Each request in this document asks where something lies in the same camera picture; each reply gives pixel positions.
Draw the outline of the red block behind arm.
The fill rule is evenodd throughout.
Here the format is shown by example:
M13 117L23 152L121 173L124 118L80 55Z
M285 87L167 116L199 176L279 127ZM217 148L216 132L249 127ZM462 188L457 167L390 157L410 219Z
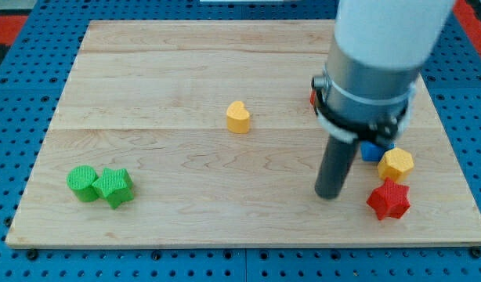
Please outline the red block behind arm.
M311 104L312 106L315 105L315 100L316 100L316 90L315 90L315 89L312 89L312 90L310 91L310 98L309 98L310 104Z

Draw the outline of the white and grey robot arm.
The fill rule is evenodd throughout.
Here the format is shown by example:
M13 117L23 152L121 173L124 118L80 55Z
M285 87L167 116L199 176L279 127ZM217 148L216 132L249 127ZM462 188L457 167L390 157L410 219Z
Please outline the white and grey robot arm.
M341 0L331 47L313 77L320 125L346 145L387 146L410 123L418 74L454 0Z

